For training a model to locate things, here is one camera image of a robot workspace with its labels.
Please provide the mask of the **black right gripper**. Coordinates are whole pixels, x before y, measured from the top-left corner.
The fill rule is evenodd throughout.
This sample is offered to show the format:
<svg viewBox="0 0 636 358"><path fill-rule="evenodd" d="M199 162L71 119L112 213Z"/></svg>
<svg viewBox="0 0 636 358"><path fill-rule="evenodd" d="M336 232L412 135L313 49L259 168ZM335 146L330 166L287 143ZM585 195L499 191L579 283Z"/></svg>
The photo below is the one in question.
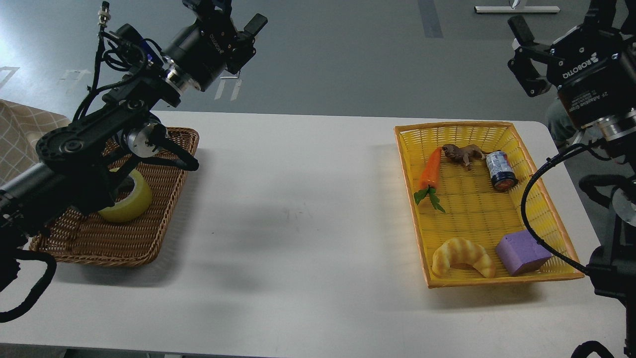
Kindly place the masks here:
<svg viewBox="0 0 636 358"><path fill-rule="evenodd" d="M508 19L519 45L507 63L529 97L558 89L558 97L577 127L622 115L635 107L635 56L613 26L617 0L591 0L584 25L572 28L548 47L535 41L525 18ZM540 75L534 62L548 65Z"/></svg>

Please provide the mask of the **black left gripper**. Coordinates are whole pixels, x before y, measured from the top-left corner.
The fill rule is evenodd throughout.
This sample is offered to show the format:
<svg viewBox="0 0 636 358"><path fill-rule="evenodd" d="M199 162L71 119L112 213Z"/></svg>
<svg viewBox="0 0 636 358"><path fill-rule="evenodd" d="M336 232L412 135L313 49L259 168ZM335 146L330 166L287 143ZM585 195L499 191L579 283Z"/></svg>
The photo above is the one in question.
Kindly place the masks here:
<svg viewBox="0 0 636 358"><path fill-rule="evenodd" d="M175 35L163 55L183 70L199 91L206 91L225 69L238 75L256 55L256 36L268 18L257 13L237 32L231 0L183 0L182 4L196 20Z"/></svg>

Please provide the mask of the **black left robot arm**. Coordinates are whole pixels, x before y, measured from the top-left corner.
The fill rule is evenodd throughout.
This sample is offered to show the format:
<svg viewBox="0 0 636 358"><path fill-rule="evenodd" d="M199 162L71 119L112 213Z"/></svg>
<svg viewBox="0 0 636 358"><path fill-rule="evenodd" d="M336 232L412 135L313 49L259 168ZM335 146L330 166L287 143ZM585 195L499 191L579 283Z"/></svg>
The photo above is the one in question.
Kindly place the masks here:
<svg viewBox="0 0 636 358"><path fill-rule="evenodd" d="M68 208L88 215L112 207L118 188L140 163L195 172L199 163L168 138L151 110L159 100L177 107L187 88L206 91L222 72L238 75L256 54L268 23L255 14L238 30L229 0L184 0L196 19L166 47L131 25L107 32L109 2L98 11L98 47L87 96L69 125L47 132L35 145L39 163L1 186L1 287L18 277L20 262L46 265L25 300L1 313L3 323L22 317L48 288L57 269L48 253L23 249L29 237Z"/></svg>

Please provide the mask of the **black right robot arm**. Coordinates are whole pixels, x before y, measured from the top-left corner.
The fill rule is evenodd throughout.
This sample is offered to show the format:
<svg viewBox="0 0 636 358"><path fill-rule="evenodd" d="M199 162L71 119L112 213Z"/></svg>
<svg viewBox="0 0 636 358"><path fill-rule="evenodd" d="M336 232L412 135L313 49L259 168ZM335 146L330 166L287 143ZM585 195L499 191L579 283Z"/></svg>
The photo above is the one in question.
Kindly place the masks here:
<svg viewBox="0 0 636 358"><path fill-rule="evenodd" d="M583 152L601 147L608 159L620 158L635 167L635 2L626 2L629 15L620 29L613 27L616 2L593 0L584 21L551 45L535 41L523 16L511 17L518 48L508 67L530 97L551 86L572 124L584 130L597 127L601 138L572 144L550 157L529 179L522 194L522 221L542 247L585 274L595 294L617 299L626 310L624 354L635 356L635 177L588 175L579 188L607 209L609 233L600 240L587 265L575 262L549 246L527 217L526 204L534 185L548 170Z"/></svg>

